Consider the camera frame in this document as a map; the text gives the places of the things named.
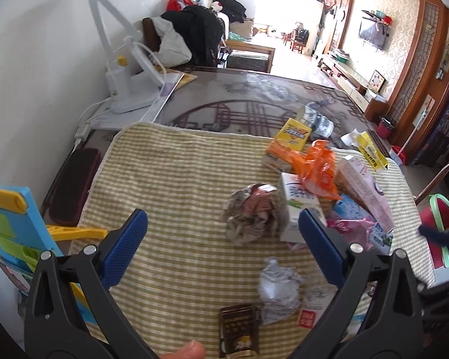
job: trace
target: brown snack package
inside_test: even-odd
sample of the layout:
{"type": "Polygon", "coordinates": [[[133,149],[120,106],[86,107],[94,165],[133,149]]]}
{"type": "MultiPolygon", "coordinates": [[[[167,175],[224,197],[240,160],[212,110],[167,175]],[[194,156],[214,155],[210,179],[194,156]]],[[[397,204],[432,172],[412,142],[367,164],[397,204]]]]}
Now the brown snack package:
{"type": "Polygon", "coordinates": [[[219,357],[257,358],[259,353],[259,312],[253,304],[221,308],[219,312],[219,357]]]}

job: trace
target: striped yellow mat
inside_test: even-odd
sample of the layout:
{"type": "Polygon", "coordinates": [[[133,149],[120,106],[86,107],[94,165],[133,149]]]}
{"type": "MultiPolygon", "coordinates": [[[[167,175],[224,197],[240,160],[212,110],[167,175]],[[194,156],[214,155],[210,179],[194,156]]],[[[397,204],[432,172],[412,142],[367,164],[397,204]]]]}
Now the striped yellow mat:
{"type": "MultiPolygon", "coordinates": [[[[258,300],[264,258],[275,256],[324,283],[311,253],[290,252],[263,238],[238,248],[225,238],[223,202],[249,184],[276,184],[260,164],[268,138],[137,124],[117,135],[95,177],[80,225],[119,228],[135,208],[148,214],[148,233],[121,283],[110,292],[143,339],[158,353],[196,339],[218,357],[219,308],[258,300]]],[[[336,150],[340,158],[349,151],[336,150]]],[[[434,284],[429,249],[417,235],[419,214],[398,166],[377,176],[393,211],[393,248],[409,254],[417,276],[434,284]]],[[[75,242],[72,252],[86,243],[75,242]]],[[[363,300],[358,311],[369,304],[363,300]]],[[[99,330],[91,332],[101,337],[99,330]]],[[[260,357],[285,358],[303,339],[297,314],[260,329],[260,357]]]]}

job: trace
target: metal screw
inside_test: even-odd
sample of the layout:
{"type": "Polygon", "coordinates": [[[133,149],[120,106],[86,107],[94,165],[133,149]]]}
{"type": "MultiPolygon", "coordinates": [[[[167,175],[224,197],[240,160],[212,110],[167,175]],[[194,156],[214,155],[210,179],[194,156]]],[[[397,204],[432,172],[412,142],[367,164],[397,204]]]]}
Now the metal screw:
{"type": "Polygon", "coordinates": [[[352,252],[355,254],[360,254],[364,251],[364,248],[359,243],[353,243],[349,246],[352,252]]]}
{"type": "Polygon", "coordinates": [[[398,258],[401,258],[401,259],[404,259],[407,256],[406,252],[402,248],[398,248],[395,251],[395,254],[398,258]]]}
{"type": "Polygon", "coordinates": [[[51,258],[51,252],[50,251],[43,251],[40,255],[41,260],[47,260],[51,258]]]}
{"type": "Polygon", "coordinates": [[[93,244],[89,244],[83,248],[83,253],[85,255],[93,255],[97,251],[97,248],[93,244]]]}

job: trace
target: crumpled paper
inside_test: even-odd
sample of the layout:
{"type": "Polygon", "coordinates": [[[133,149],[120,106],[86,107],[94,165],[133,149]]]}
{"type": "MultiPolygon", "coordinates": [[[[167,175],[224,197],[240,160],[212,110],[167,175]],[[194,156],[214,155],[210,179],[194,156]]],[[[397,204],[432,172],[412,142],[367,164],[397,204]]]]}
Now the crumpled paper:
{"type": "Polygon", "coordinates": [[[288,318],[301,306],[299,287],[304,277],[294,267],[281,267],[276,258],[266,258],[266,267],[260,274],[258,293],[264,306],[261,321],[268,325],[288,318]]]}
{"type": "Polygon", "coordinates": [[[274,236],[284,222],[283,206],[283,197],[273,185],[252,184],[236,191],[224,204],[226,237],[242,246],[266,232],[274,236]]]}

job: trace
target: patterned wallpaper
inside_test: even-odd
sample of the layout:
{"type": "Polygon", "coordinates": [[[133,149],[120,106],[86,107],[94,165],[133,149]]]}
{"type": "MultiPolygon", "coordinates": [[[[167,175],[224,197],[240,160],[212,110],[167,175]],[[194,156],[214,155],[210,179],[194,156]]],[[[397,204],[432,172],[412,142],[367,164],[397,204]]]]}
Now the patterned wallpaper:
{"type": "Polygon", "coordinates": [[[367,81],[374,70],[379,71],[386,82],[380,94],[389,99],[401,75],[418,21],[419,0],[354,0],[348,32],[343,50],[350,54],[349,65],[367,81]],[[393,18],[384,50],[358,38],[362,10],[380,10],[393,18]]]}

